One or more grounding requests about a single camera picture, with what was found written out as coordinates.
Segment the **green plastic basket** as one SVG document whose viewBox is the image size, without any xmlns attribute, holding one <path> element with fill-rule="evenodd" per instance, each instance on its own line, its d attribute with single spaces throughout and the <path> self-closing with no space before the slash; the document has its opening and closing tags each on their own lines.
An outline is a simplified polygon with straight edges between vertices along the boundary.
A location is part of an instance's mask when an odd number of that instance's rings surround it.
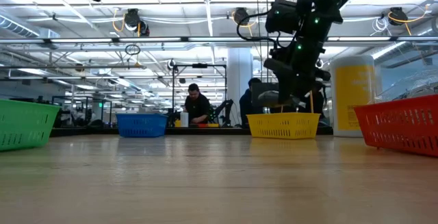
<svg viewBox="0 0 438 224">
<path fill-rule="evenodd" d="M 45 146 L 59 106 L 0 99 L 0 151 Z"/>
</svg>

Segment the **black sponge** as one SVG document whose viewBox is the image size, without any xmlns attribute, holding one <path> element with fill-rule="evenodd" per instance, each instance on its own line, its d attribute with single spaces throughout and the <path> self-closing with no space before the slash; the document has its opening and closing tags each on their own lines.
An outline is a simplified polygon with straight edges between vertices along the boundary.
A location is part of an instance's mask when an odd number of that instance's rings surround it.
<svg viewBox="0 0 438 224">
<path fill-rule="evenodd" d="M 377 94 L 374 103 L 438 95 L 438 68 L 416 71 Z"/>
</svg>

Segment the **black aluminium table frame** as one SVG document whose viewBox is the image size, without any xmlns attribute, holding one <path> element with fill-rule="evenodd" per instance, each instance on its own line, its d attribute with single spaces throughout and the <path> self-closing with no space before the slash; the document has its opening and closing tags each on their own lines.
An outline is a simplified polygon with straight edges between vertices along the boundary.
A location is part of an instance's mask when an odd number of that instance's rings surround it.
<svg viewBox="0 0 438 224">
<path fill-rule="evenodd" d="M 147 137 L 147 134 L 141 132 L 138 129 L 122 129 L 122 137 Z M 81 136 L 81 135 L 119 135 L 119 129 L 105 128 L 97 129 L 95 127 L 87 128 L 56 128 L 52 129 L 50 134 L 40 132 L 36 135 L 36 138 L 50 138 L 50 137 L 62 137 L 62 136 Z M 204 128 L 166 128 L 164 132 L 158 132 L 158 136 L 164 135 L 251 135 L 249 129 L 242 128 L 217 128 L 217 127 L 204 127 Z"/>
</svg>

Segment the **yellow plastic basket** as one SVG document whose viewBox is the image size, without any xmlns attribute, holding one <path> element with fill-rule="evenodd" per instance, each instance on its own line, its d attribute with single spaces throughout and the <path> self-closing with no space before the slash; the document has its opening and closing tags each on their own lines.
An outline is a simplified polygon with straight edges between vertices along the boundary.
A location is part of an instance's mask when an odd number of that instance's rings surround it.
<svg viewBox="0 0 438 224">
<path fill-rule="evenodd" d="M 249 114 L 250 132 L 256 138 L 315 138 L 320 114 L 286 112 Z"/>
</svg>

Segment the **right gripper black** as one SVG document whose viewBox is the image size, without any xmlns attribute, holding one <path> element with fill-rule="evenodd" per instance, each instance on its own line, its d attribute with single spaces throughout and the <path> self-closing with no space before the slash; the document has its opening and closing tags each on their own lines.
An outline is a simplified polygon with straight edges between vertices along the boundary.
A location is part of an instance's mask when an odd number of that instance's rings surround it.
<svg viewBox="0 0 438 224">
<path fill-rule="evenodd" d="M 327 82 L 331 74 L 316 66 L 320 53 L 324 52 L 321 42 L 311 42 L 304 38 L 293 40 L 286 47 L 278 46 L 270 50 L 270 57 L 263 66 L 276 75 L 281 105 L 299 105 L 305 102 L 306 96 L 313 89 L 325 88 L 318 79 Z M 292 94 L 295 78 L 300 78 L 299 98 Z"/>
</svg>

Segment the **white yellow wipes canister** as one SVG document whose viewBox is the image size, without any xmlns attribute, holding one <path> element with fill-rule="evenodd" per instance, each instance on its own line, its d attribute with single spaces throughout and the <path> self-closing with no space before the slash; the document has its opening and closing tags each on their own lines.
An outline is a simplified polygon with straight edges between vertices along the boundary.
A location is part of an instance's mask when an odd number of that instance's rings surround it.
<svg viewBox="0 0 438 224">
<path fill-rule="evenodd" d="M 337 58 L 330 70 L 334 135 L 361 137 L 355 107 L 374 103 L 382 90 L 381 70 L 370 55 Z"/>
</svg>

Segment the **background black rig frame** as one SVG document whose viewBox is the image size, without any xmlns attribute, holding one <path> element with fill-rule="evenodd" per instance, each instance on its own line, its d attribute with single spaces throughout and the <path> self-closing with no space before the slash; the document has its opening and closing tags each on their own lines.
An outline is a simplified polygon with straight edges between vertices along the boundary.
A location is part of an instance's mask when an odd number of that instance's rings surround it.
<svg viewBox="0 0 438 224">
<path fill-rule="evenodd" d="M 222 88 L 224 90 L 223 97 L 224 99 L 227 98 L 227 66 L 225 64 L 206 64 L 206 63 L 196 63 L 196 64 L 175 64 L 171 70 L 172 73 L 172 113 L 175 112 L 175 80 L 177 76 L 175 75 L 175 69 L 177 67 L 182 67 L 182 69 L 179 71 L 179 73 L 182 73 L 187 67 L 191 67 L 193 69 L 206 69 L 209 67 L 212 67 L 213 69 L 216 69 L 217 72 L 222 76 L 224 79 L 224 87 Z M 199 86 L 195 84 L 190 84 L 187 88 L 188 91 L 188 98 L 189 99 L 198 99 L 201 92 L 199 90 Z"/>
</svg>

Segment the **red plastic basket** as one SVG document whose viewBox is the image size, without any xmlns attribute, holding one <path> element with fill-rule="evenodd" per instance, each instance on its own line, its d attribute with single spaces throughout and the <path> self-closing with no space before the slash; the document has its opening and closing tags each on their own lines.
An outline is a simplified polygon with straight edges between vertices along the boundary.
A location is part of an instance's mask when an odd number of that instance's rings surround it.
<svg viewBox="0 0 438 224">
<path fill-rule="evenodd" d="M 438 158 L 438 95 L 357 106 L 366 145 Z"/>
</svg>

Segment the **blue plastic basket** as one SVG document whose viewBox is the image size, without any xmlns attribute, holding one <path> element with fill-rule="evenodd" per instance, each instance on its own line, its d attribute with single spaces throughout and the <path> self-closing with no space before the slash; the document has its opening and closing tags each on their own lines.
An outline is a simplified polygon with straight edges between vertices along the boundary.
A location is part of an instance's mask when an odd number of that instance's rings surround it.
<svg viewBox="0 0 438 224">
<path fill-rule="evenodd" d="M 117 114 L 118 132 L 124 138 L 155 138 L 166 133 L 168 117 L 161 114 Z"/>
</svg>

